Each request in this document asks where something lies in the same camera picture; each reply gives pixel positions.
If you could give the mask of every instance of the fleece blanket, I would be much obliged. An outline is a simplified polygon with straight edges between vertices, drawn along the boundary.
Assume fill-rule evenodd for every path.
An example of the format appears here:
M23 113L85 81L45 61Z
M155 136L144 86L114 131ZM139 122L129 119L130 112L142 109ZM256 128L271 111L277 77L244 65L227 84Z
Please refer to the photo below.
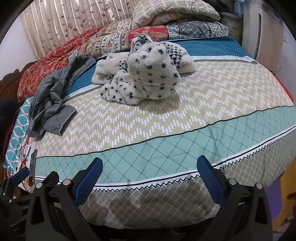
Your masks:
M195 72L186 49L171 42L153 42L146 34L133 39L131 53L125 59L121 57L123 53L112 55L112 59L108 56L98 61L92 78L94 81L98 74L108 74L113 69L114 75L108 75L100 89L101 97L107 101L135 105L145 99L164 99L174 91L180 74Z

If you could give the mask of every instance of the phone screen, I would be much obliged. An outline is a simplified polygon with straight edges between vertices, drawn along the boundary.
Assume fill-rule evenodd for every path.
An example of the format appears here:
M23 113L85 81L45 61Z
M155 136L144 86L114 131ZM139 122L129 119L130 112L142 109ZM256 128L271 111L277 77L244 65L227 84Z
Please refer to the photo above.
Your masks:
M29 173L29 186L34 185L35 182L35 163L36 163L37 149L31 154L30 160L30 173Z

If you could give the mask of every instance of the bed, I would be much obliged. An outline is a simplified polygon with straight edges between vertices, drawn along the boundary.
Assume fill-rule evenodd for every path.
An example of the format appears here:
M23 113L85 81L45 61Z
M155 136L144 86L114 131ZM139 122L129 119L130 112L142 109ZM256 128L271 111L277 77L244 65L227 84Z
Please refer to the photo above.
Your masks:
M184 226L213 217L219 206L197 172L200 155L240 184L270 186L296 156L296 109L278 80L218 22L132 25L127 19L84 33L82 41L71 40L24 73L18 98L25 102L4 162L8 174L30 167L27 145L28 156L38 151L35 182L51 171L60 181L71 179L99 157L103 173L80 211L90 223L118 229ZM197 71L182 75L168 98L128 106L100 98L92 66L64 96L78 113L63 136L26 135L28 109L44 75L77 55L100 59L128 51L143 32L184 47ZM22 188L32 191L27 180Z

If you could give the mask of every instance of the curtain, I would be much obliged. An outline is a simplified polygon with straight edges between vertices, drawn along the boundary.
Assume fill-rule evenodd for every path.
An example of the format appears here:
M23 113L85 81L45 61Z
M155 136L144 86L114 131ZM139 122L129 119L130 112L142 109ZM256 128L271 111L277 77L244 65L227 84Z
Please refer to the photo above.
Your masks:
M138 0L35 0L22 13L39 58L76 35L132 16Z

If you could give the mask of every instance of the dark fabric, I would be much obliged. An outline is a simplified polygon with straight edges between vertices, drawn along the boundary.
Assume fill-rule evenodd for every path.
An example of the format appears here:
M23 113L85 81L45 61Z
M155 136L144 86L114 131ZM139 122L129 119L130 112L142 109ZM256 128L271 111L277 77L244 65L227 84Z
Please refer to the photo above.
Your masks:
M211 5L217 12L228 12L228 6L220 0L203 0Z
M62 96L95 62L93 57L77 56L70 65L52 72L41 81L29 109L28 136L38 137L45 131L62 135L64 125L69 124L68 120L76 112L74 107L62 105Z
M0 99L0 162L4 161L19 104L9 99Z

